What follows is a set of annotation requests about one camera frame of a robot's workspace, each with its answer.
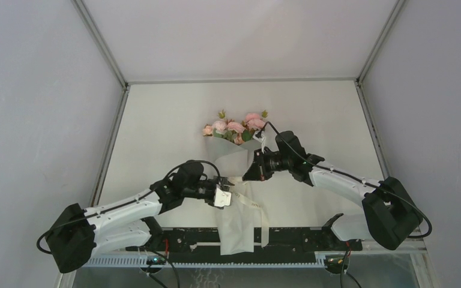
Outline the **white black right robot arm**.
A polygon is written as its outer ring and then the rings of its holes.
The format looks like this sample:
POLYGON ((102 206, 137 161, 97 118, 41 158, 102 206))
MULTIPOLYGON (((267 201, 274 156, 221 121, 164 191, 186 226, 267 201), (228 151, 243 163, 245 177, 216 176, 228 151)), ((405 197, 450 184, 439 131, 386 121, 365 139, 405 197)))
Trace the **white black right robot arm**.
POLYGON ((406 239, 415 239, 414 230, 426 220, 402 185, 394 178, 359 178, 332 166, 325 158, 309 154, 292 131, 278 133, 278 147, 254 151, 243 181, 266 181, 274 173, 287 171, 298 182, 323 188, 359 206, 363 213, 333 217, 323 242, 332 250, 346 241, 372 239, 388 250, 396 250, 406 239))

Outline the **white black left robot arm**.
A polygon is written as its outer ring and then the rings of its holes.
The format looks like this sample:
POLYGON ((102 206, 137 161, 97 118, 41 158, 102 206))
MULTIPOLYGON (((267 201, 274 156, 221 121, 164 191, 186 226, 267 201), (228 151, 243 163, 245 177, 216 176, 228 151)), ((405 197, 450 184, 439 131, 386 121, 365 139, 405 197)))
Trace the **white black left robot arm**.
POLYGON ((99 254, 126 247, 160 248, 164 241, 155 216, 182 205, 184 199, 203 200, 223 209, 230 206, 233 183, 216 165, 205 160, 188 160, 175 166, 146 190, 107 205, 66 207, 36 241, 38 251, 51 255, 58 270, 75 271, 99 254), (204 166, 215 169, 210 178, 204 166))

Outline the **cream ribbon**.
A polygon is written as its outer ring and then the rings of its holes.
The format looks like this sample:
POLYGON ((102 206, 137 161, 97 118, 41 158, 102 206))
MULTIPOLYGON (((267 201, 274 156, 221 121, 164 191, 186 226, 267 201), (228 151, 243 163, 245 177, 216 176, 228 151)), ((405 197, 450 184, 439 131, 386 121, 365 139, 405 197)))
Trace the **cream ribbon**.
POLYGON ((224 217, 222 254, 251 252, 256 243, 262 248, 270 241, 270 221, 265 209, 251 198, 252 185, 231 177, 230 213, 224 217))

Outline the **pink fake flower bouquet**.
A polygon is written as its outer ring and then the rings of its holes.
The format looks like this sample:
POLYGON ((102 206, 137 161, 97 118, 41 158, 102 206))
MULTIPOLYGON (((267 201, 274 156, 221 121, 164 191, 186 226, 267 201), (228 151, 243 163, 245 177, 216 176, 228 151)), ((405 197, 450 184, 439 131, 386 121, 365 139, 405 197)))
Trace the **pink fake flower bouquet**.
POLYGON ((203 137, 216 137, 227 140, 235 145, 251 141, 256 133, 265 127, 269 113, 263 110, 259 113, 248 113, 241 121, 228 118, 224 109, 218 111, 217 120, 206 124, 202 129, 203 137))

